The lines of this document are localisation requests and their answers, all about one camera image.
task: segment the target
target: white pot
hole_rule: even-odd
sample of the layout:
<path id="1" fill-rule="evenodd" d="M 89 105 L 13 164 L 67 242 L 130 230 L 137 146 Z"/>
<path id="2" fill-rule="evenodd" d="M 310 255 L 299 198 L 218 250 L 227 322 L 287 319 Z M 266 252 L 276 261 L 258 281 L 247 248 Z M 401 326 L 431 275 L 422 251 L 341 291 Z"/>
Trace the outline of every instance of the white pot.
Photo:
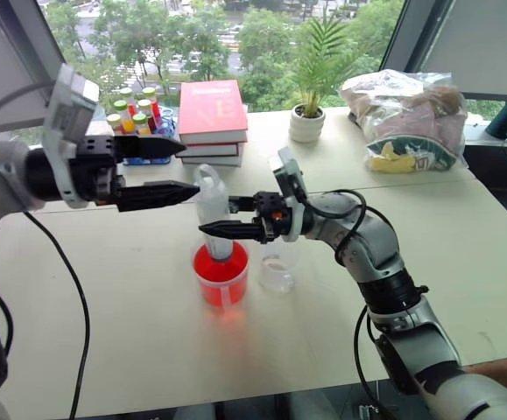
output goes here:
<path id="1" fill-rule="evenodd" d="M 317 118 L 305 118 L 296 113 L 296 109 L 301 106 L 302 105 L 300 104 L 292 108 L 288 134 L 294 142 L 316 142 L 320 138 L 321 129 L 323 128 L 323 123 L 325 122 L 325 111 L 319 108 L 321 116 L 318 116 Z"/>

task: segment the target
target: red book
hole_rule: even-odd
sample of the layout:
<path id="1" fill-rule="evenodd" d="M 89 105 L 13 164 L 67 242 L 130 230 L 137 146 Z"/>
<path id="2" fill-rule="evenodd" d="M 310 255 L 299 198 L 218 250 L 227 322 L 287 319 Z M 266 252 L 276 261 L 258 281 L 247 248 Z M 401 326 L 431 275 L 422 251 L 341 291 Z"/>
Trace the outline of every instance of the red book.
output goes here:
<path id="1" fill-rule="evenodd" d="M 237 80 L 181 85 L 179 131 L 184 144 L 235 144 L 247 141 L 247 116 Z"/>

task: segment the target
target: small vial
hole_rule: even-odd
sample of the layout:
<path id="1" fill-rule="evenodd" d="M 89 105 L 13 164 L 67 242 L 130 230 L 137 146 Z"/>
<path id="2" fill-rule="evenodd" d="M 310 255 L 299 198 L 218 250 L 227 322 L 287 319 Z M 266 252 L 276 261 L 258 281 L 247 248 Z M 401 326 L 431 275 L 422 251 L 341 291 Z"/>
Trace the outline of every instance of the small vial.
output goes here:
<path id="1" fill-rule="evenodd" d="M 150 131 L 152 133 L 156 132 L 156 119 L 154 118 L 154 115 L 151 112 L 151 102 L 149 99 L 141 99 L 138 101 L 138 108 L 140 109 L 140 112 L 146 115 L 148 118 L 148 127 L 150 127 Z"/>
<path id="2" fill-rule="evenodd" d="M 113 129 L 113 133 L 116 136 L 125 134 L 123 125 L 121 124 L 121 116 L 119 114 L 107 115 L 107 123 Z"/>
<path id="3" fill-rule="evenodd" d="M 129 108 L 130 116 L 134 116 L 137 113 L 137 106 L 134 100 L 134 94 L 132 93 L 132 89 L 130 89 L 130 87 L 127 88 L 124 87 L 119 91 L 119 93 L 121 94 L 123 101 L 127 102 L 127 107 Z"/>
<path id="4" fill-rule="evenodd" d="M 151 134 L 150 127 L 148 127 L 148 117 L 146 116 L 146 114 L 142 114 L 141 112 L 139 112 L 138 114 L 135 114 L 132 117 L 132 121 L 137 126 L 138 134 L 140 135 Z"/>
<path id="5" fill-rule="evenodd" d="M 130 116 L 127 101 L 119 100 L 113 103 L 113 108 L 121 116 L 121 124 L 123 125 L 124 132 L 126 134 L 134 133 L 136 127 Z"/>
<path id="6" fill-rule="evenodd" d="M 160 113 L 158 100 L 156 99 L 156 88 L 145 87 L 142 89 L 142 93 L 144 94 L 144 98 L 151 102 L 151 112 L 154 114 L 156 121 L 159 121 Z"/>

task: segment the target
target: plastic bottle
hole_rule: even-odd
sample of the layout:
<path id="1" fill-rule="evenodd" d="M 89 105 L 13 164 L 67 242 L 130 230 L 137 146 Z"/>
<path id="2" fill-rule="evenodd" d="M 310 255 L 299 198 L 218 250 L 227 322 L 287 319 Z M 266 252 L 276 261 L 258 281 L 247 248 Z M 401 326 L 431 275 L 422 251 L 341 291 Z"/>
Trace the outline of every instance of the plastic bottle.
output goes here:
<path id="1" fill-rule="evenodd" d="M 134 133 L 136 127 L 130 116 L 127 101 L 115 101 L 113 103 L 113 108 L 115 108 L 116 112 L 121 116 L 121 124 L 123 125 L 124 132 L 127 134 Z"/>
<path id="2" fill-rule="evenodd" d="M 146 114 L 138 113 L 132 117 L 132 121 L 137 126 L 137 132 L 140 135 L 151 134 L 150 127 L 148 127 L 148 117 Z"/>
<path id="3" fill-rule="evenodd" d="M 149 99 L 141 99 L 138 101 L 138 108 L 140 109 L 140 112 L 146 115 L 148 118 L 148 127 L 150 127 L 150 131 L 152 133 L 156 132 L 156 119 L 154 118 L 154 115 L 151 112 L 151 102 Z"/>
<path id="4" fill-rule="evenodd" d="M 116 136 L 125 134 L 123 125 L 121 124 L 121 116 L 119 114 L 107 115 L 107 123 L 113 129 L 113 133 Z"/>
<path id="5" fill-rule="evenodd" d="M 194 170 L 194 180 L 201 189 L 194 196 L 201 225 L 229 219 L 228 190 L 209 164 L 202 164 Z M 226 261 L 232 255 L 233 242 L 230 239 L 215 238 L 205 234 L 208 253 L 213 260 Z"/>
<path id="6" fill-rule="evenodd" d="M 119 93 L 124 101 L 127 102 L 127 107 L 129 108 L 129 114 L 134 116 L 137 113 L 137 107 L 134 100 L 134 94 L 132 93 L 132 89 L 130 87 L 122 88 Z"/>
<path id="7" fill-rule="evenodd" d="M 159 114 L 159 105 L 156 99 L 156 88 L 145 87 L 142 89 L 142 93 L 144 94 L 144 98 L 151 102 L 151 112 L 154 114 L 156 121 L 159 121 L 161 115 Z"/>

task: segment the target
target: red cup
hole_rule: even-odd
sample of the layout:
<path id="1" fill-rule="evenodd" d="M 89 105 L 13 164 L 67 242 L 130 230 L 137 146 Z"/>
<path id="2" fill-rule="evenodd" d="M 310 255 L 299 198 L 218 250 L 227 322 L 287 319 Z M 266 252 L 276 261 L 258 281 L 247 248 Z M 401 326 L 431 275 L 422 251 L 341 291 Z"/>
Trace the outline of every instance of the red cup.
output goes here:
<path id="1" fill-rule="evenodd" d="M 192 263 L 202 295 L 211 305 L 226 308 L 243 298 L 249 267 L 249 254 L 244 245 L 234 241 L 232 256 L 225 262 L 212 259 L 207 246 L 201 245 L 193 253 Z"/>

